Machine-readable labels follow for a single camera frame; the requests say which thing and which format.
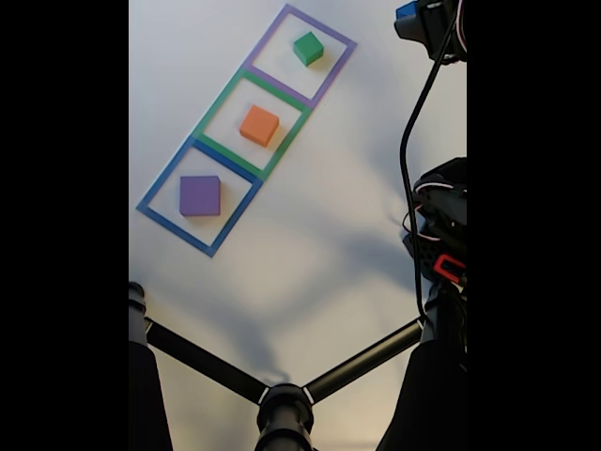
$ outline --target wire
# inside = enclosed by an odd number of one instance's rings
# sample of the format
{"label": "wire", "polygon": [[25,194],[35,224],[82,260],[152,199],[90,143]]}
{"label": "wire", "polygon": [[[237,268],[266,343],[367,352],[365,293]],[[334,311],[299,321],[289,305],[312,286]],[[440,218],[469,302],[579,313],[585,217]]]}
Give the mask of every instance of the wire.
{"label": "wire", "polygon": [[437,181],[430,181],[428,183],[424,183],[424,184],[418,186],[417,188],[415,188],[415,192],[418,193],[422,188],[426,188],[428,186],[436,186],[438,188],[448,188],[450,190],[452,190],[454,188],[454,186],[450,185],[449,183],[439,183]]}
{"label": "wire", "polygon": [[411,241],[413,244],[413,267],[415,270],[415,295],[417,297],[417,309],[420,312],[420,319],[427,320],[427,316],[424,312],[424,306],[422,305],[422,271],[420,266],[420,247],[418,243],[418,235],[417,235],[417,220],[415,218],[415,206],[413,205],[413,197],[411,194],[411,184],[409,183],[409,171],[407,168],[407,144],[409,141],[409,135],[413,130],[413,126],[417,120],[417,116],[422,111],[422,107],[424,106],[425,99],[428,97],[428,93],[434,84],[434,80],[436,80],[436,76],[439,73],[440,65],[442,64],[442,58],[445,56],[445,51],[449,46],[449,42],[451,41],[451,35],[456,25],[457,19],[457,9],[455,10],[455,14],[453,15],[452,20],[449,22],[449,27],[444,34],[444,38],[442,38],[442,44],[440,45],[439,53],[437,54],[436,60],[434,61],[434,66],[430,70],[427,80],[425,81],[424,89],[422,89],[422,93],[411,112],[411,116],[409,117],[409,121],[407,123],[407,127],[405,127],[405,131],[403,132],[403,137],[401,138],[401,147],[399,149],[399,160],[401,165],[401,174],[403,176],[403,186],[405,188],[405,196],[407,197],[407,205],[409,207],[409,222],[411,224]]}
{"label": "wire", "polygon": [[457,38],[459,39],[459,43],[463,48],[465,53],[468,52],[468,44],[466,42],[465,33],[463,32],[463,1],[459,0],[459,5],[457,6],[457,22],[455,31],[457,32]]}
{"label": "wire", "polygon": [[[417,207],[415,207],[415,210],[417,211],[417,210],[419,210],[421,207],[422,207],[422,205],[418,205]],[[405,222],[406,222],[406,220],[407,220],[407,217],[408,217],[408,216],[409,216],[409,213],[407,212],[407,213],[405,214],[405,217],[403,218],[403,228],[404,228],[404,229],[407,231],[407,233],[409,233],[409,234],[410,234],[410,233],[411,233],[411,230],[409,230],[409,229],[407,228],[407,226],[405,225]],[[425,240],[429,240],[429,241],[440,241],[440,238],[438,238],[438,237],[430,237],[430,236],[428,236],[428,235],[424,235],[422,232],[417,232],[417,235],[418,235],[419,237],[422,237],[422,238],[423,238],[423,239],[425,239]]]}

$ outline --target tripod leg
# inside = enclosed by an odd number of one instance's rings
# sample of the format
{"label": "tripod leg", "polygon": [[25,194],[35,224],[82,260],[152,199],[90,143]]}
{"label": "tripod leg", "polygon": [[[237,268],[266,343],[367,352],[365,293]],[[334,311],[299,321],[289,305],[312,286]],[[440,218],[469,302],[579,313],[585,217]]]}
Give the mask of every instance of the tripod leg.
{"label": "tripod leg", "polygon": [[468,375],[463,362],[456,288],[434,285],[428,321],[411,357],[394,417],[377,451],[468,449]]}
{"label": "tripod leg", "polygon": [[266,384],[207,350],[197,347],[153,319],[146,319],[151,324],[146,334],[150,345],[258,405],[259,399],[269,388]]}
{"label": "tripod leg", "polygon": [[172,451],[157,362],[146,342],[144,291],[133,282],[129,310],[129,449]]}
{"label": "tripod leg", "polygon": [[360,378],[374,368],[388,362],[403,350],[419,343],[420,326],[417,319],[406,324],[398,331],[385,336],[366,350],[352,356],[339,366],[307,383],[314,404]]}

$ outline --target blue tape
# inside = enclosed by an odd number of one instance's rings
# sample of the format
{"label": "blue tape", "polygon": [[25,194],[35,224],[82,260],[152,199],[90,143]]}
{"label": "blue tape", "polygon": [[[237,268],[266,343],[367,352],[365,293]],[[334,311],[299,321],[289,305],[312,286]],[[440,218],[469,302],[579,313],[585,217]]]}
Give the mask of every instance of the blue tape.
{"label": "blue tape", "polygon": [[[182,158],[186,155],[186,152],[190,148],[195,148],[196,150],[203,152],[209,158],[212,158],[217,163],[220,163],[223,166],[227,167],[229,170],[238,174],[240,177],[242,177],[243,179],[252,183],[252,185],[253,185],[253,186],[251,186],[251,189],[249,190],[249,192],[244,196],[242,201],[239,203],[239,205],[236,207],[236,209],[234,210],[232,215],[229,217],[229,219],[223,226],[221,232],[219,232],[219,235],[217,235],[217,238],[211,245],[207,245],[206,243],[198,240],[195,236],[186,232],[179,225],[176,225],[173,222],[169,221],[167,218],[165,218],[161,214],[157,213],[155,210],[153,210],[149,206],[149,204],[152,201],[152,199],[154,198],[154,196],[161,189],[161,187],[163,186],[165,181],[169,178],[169,176],[171,176],[174,169],[177,167],[179,162],[181,162]],[[263,181],[261,179],[259,179],[255,175],[251,174],[249,171],[247,171],[243,167],[238,166],[234,162],[228,160],[221,153],[217,152],[216,150],[209,147],[205,143],[202,143],[202,142],[198,141],[197,139],[195,139],[194,137],[190,136],[190,137],[188,137],[188,139],[186,139],[184,144],[181,145],[181,147],[177,151],[176,155],[171,159],[169,164],[164,168],[164,170],[161,172],[159,177],[152,184],[152,186],[150,187],[148,192],[145,194],[145,196],[142,198],[142,200],[140,201],[140,203],[138,204],[136,209],[138,211],[142,212],[145,216],[147,216],[148,218],[150,218],[157,224],[159,224],[160,226],[169,230],[174,235],[182,238],[185,242],[187,242],[188,244],[191,244],[199,251],[207,254],[209,257],[213,257],[215,255],[215,253],[217,252],[217,250],[219,249],[219,247],[222,245],[223,241],[225,240],[225,238],[227,237],[229,232],[236,225],[236,222],[238,221],[238,219],[240,218],[242,213],[246,210],[246,208],[249,206],[251,201],[254,199],[254,196],[259,191],[261,186],[263,186]]]}
{"label": "blue tape", "polygon": [[202,241],[198,240],[197,238],[195,238],[194,236],[192,236],[191,234],[189,234],[188,232],[186,232],[184,229],[182,229],[178,225],[175,225],[174,223],[172,223],[171,221],[169,221],[167,218],[165,218],[164,216],[162,216],[159,213],[157,213],[151,207],[149,207],[149,206],[143,206],[143,207],[138,206],[137,209],[139,211],[141,211],[143,214],[145,214],[148,218],[152,219],[154,222],[156,222],[160,226],[165,227],[171,233],[173,233],[174,235],[177,235],[178,237],[182,238],[185,242],[187,242],[188,244],[191,244],[192,246],[194,246],[199,251],[204,252],[209,257],[213,257],[215,255],[216,249],[213,250],[212,246],[210,246],[210,247],[207,246]]}
{"label": "blue tape", "polygon": [[186,141],[184,141],[184,144],[181,145],[181,148],[179,148],[176,155],[171,159],[171,161],[169,162],[167,167],[164,168],[164,170],[161,172],[159,177],[152,184],[152,186],[150,187],[148,192],[145,194],[145,196],[142,197],[142,200],[140,201],[140,203],[138,204],[138,207],[137,207],[138,210],[140,207],[148,206],[150,201],[159,192],[160,188],[165,183],[165,181],[169,178],[169,176],[174,171],[176,166],[179,164],[179,162],[181,162],[181,159],[184,158],[184,155],[186,155],[186,152],[192,146],[193,142],[194,142],[194,138],[191,136],[189,136],[188,139]]}
{"label": "blue tape", "polygon": [[248,181],[250,183],[254,183],[254,181],[257,180],[257,177],[255,175],[253,175],[250,172],[248,172],[242,166],[239,166],[239,165],[235,164],[234,162],[232,162],[231,160],[229,160],[228,158],[224,157],[217,150],[209,147],[205,143],[203,143],[201,141],[198,141],[197,139],[194,139],[193,143],[192,143],[192,146],[196,150],[200,150],[205,155],[207,155],[208,157],[210,157],[213,160],[215,160],[217,163],[221,163],[222,165],[224,165],[225,167],[227,167],[230,171],[235,172],[236,174],[238,174],[239,176],[241,176],[246,181]]}
{"label": "blue tape", "polygon": [[223,240],[225,240],[225,237],[227,237],[229,232],[236,225],[236,222],[238,221],[238,219],[240,218],[242,213],[246,210],[246,208],[249,206],[249,204],[253,201],[254,196],[259,191],[261,186],[263,186],[263,181],[261,179],[256,179],[253,183],[253,186],[251,187],[251,191],[249,191],[244,196],[244,198],[239,203],[236,210],[232,213],[230,218],[227,220],[227,223],[225,223],[225,225],[223,226],[222,231],[219,232],[219,235],[217,235],[217,238],[215,239],[213,244],[210,246],[211,249],[213,250],[213,254],[215,254],[217,252],[217,249],[219,249],[219,246],[222,245]]}

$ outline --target blue component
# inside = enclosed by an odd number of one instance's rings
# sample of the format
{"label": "blue component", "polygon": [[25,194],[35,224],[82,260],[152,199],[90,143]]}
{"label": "blue component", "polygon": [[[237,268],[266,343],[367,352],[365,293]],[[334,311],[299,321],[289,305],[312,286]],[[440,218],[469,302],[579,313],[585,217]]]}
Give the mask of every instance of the blue component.
{"label": "blue component", "polygon": [[415,2],[407,3],[396,11],[396,20],[405,16],[414,16],[416,14]]}
{"label": "blue component", "polygon": [[[207,244],[207,243],[204,243],[204,242],[198,240],[195,236],[186,232],[179,225],[172,223],[167,218],[160,215],[159,213],[157,213],[155,210],[153,210],[149,206],[149,204],[152,201],[152,199],[154,198],[154,196],[157,194],[157,192],[161,189],[163,184],[167,181],[167,179],[169,179],[169,176],[176,169],[176,166],[181,162],[181,160],[186,155],[186,153],[189,150],[191,150],[192,148],[195,148],[196,150],[203,152],[205,155],[209,156],[210,158],[217,161],[218,163],[223,164],[225,167],[227,167],[231,171],[235,172],[236,174],[241,176],[243,179],[246,179],[247,181],[249,181],[252,184],[250,191],[244,196],[242,201],[236,207],[236,209],[234,210],[234,212],[232,213],[230,218],[227,220],[227,223],[225,223],[225,225],[223,226],[222,231],[219,232],[219,235],[217,235],[217,238],[215,239],[215,241],[212,244]],[[181,148],[179,148],[179,150],[177,151],[176,155],[173,157],[171,162],[169,162],[167,167],[165,167],[163,169],[162,173],[159,175],[159,177],[153,183],[152,187],[148,190],[148,192],[142,198],[142,200],[140,201],[140,203],[138,204],[136,209],[141,211],[148,218],[150,218],[153,221],[155,221],[156,223],[158,223],[160,226],[163,226],[170,232],[172,232],[175,235],[177,235],[178,237],[182,238],[188,244],[191,244],[199,251],[204,252],[209,257],[213,258],[213,256],[219,249],[219,246],[222,245],[223,240],[225,240],[225,237],[227,237],[227,234],[232,230],[232,228],[236,224],[236,221],[240,218],[242,213],[249,206],[249,204],[251,203],[251,201],[254,198],[254,195],[259,191],[261,186],[263,186],[263,180],[261,180],[259,177],[254,176],[253,174],[248,172],[243,167],[237,166],[235,163],[233,163],[232,161],[225,158],[221,153],[217,152],[216,150],[213,150],[206,144],[201,143],[200,141],[197,141],[196,139],[194,139],[193,136],[189,136],[188,139],[186,140],[186,142],[181,146]]]}

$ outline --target purple square outline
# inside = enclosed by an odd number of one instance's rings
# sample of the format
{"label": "purple square outline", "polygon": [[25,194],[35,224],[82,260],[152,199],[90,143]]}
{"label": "purple square outline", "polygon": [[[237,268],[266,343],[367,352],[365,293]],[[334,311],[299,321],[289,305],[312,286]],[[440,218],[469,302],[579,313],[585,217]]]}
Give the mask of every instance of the purple square outline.
{"label": "purple square outline", "polygon": [[[255,66],[253,66],[253,63],[256,60],[256,57],[261,53],[263,48],[269,42],[269,40],[271,39],[271,37],[273,36],[275,31],[279,28],[279,26],[282,24],[282,22],[284,21],[285,17],[288,14],[292,14],[293,16],[298,17],[302,21],[307,22],[308,24],[314,26],[315,28],[324,32],[325,34],[332,36],[334,39],[341,41],[343,44],[345,44],[347,46],[347,49],[342,54],[342,56],[340,56],[338,61],[336,61],[336,64],[334,64],[334,67],[331,68],[330,73],[328,74],[328,76],[324,80],[323,84],[319,87],[319,89],[317,90],[317,93],[314,95],[314,97],[312,99],[307,99],[300,92],[295,91],[290,86],[285,85],[282,82],[279,82],[272,76],[266,74],[261,69],[258,69]],[[273,21],[273,23],[270,25],[268,30],[265,32],[265,35],[263,35],[263,37],[259,40],[259,42],[256,44],[256,46],[253,48],[253,50],[246,57],[246,59],[242,63],[242,67],[245,68],[246,70],[248,70],[249,72],[254,73],[256,76],[262,78],[263,80],[265,80],[272,86],[275,86],[278,89],[280,89],[281,91],[284,91],[286,94],[288,94],[292,98],[296,99],[297,101],[300,101],[300,102],[304,103],[305,105],[307,105],[309,108],[313,109],[317,106],[319,101],[321,101],[321,98],[324,96],[324,94],[326,93],[328,88],[331,86],[331,84],[333,83],[333,81],[336,78],[336,76],[338,75],[338,73],[340,73],[340,70],[342,70],[342,67],[346,64],[346,62],[350,58],[350,55],[355,50],[355,47],[357,47],[357,42],[341,35],[337,31],[332,30],[327,25],[317,21],[316,19],[314,19],[311,16],[308,16],[307,14],[294,8],[293,6],[285,5],[282,8],[282,10],[280,11],[280,13],[278,14],[278,16],[275,18],[275,20]]]}

